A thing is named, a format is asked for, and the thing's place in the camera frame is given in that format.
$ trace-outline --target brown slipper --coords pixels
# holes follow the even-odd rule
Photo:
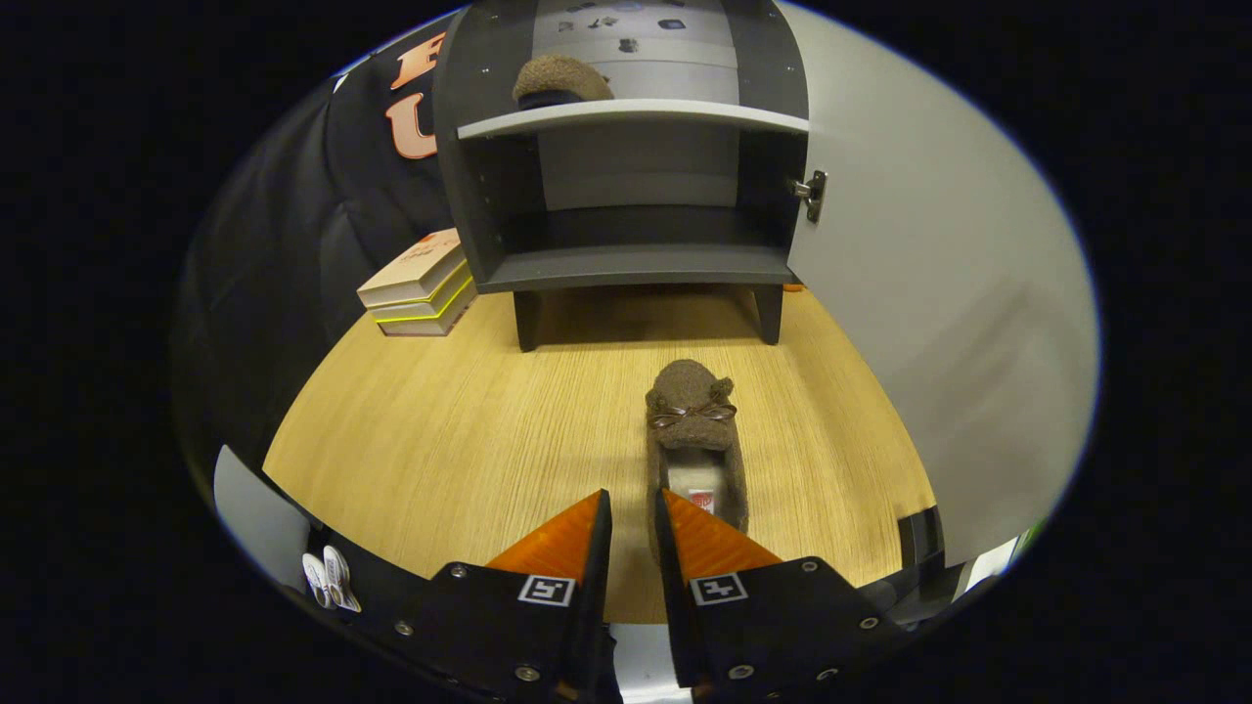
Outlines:
[[[536,56],[517,74],[513,100],[521,110],[581,103],[583,100],[608,100],[608,79],[600,71],[571,56],[547,54]]]
[[[747,532],[744,456],[730,403],[734,383],[694,360],[671,362],[647,392],[649,532],[656,552],[655,502],[665,487]]]

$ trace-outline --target book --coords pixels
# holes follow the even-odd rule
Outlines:
[[[457,288],[456,294],[444,303],[443,308],[434,316],[414,316],[407,318],[374,318],[382,331],[388,336],[441,336],[452,331],[457,321],[464,313],[470,303],[478,296],[473,279],[466,278]]]
[[[464,259],[461,259],[461,263],[457,264],[457,268],[452,269],[448,278],[439,282],[439,284],[434,287],[434,291],[432,291],[426,298],[404,301],[387,306],[374,306],[367,309],[376,321],[434,317],[438,316],[439,311],[447,306],[448,301],[452,301],[457,292],[461,291],[461,284],[463,284],[468,278],[470,264]]]
[[[456,228],[432,232],[369,277],[357,296],[366,308],[429,298],[462,261]]]

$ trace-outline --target shoe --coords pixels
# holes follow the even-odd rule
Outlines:
[[[317,605],[323,609],[334,609],[334,601],[331,600],[331,595],[326,590],[326,566],[322,560],[305,552],[302,561],[304,577],[309,580],[309,589],[313,591]]]
[[[359,614],[361,603],[348,586],[348,561],[343,559],[343,554],[327,545],[322,550],[322,560],[326,562],[326,590],[331,594],[331,600],[341,609]]]
[[[547,54],[527,61],[513,84],[513,100],[520,110],[610,100],[608,79],[588,64],[571,56]]]
[[[694,360],[671,362],[647,392],[649,531],[656,556],[659,487],[747,532],[747,485],[730,403],[734,382]]]

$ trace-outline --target shelf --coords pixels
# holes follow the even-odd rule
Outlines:
[[[501,228],[482,293],[651,283],[795,281],[788,248],[734,208],[649,205],[538,213]]]
[[[794,134],[809,133],[809,120],[757,108],[704,100],[635,98],[588,100],[510,113],[457,128],[457,137],[481,139],[531,134],[560,127],[612,124],[627,120],[697,122]]]

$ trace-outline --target wooden floor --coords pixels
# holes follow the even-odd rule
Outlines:
[[[596,489],[612,495],[606,619],[664,623],[645,526],[644,395],[694,358],[735,381],[750,535],[819,555],[854,585],[900,569],[896,519],[934,505],[895,410],[808,291],[760,342],[735,287],[548,293],[521,353],[510,294],[446,338],[384,337],[368,316],[288,411],[264,471],[329,527],[422,576],[483,564]]]

